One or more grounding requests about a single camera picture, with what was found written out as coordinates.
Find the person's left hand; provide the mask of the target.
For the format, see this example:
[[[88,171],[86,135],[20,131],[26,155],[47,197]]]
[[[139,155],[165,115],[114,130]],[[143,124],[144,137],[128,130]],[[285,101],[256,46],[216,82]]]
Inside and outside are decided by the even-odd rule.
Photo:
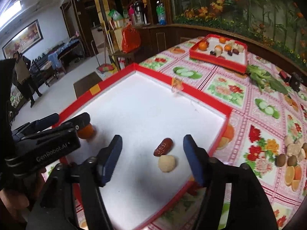
[[[18,223],[25,223],[26,220],[22,216],[22,211],[25,210],[29,205],[29,198],[32,197],[37,199],[40,191],[45,183],[42,174],[46,172],[46,168],[42,168],[33,180],[32,191],[29,196],[26,196],[16,190],[10,191],[6,189],[1,190],[1,200],[4,206],[12,216],[12,218]]]

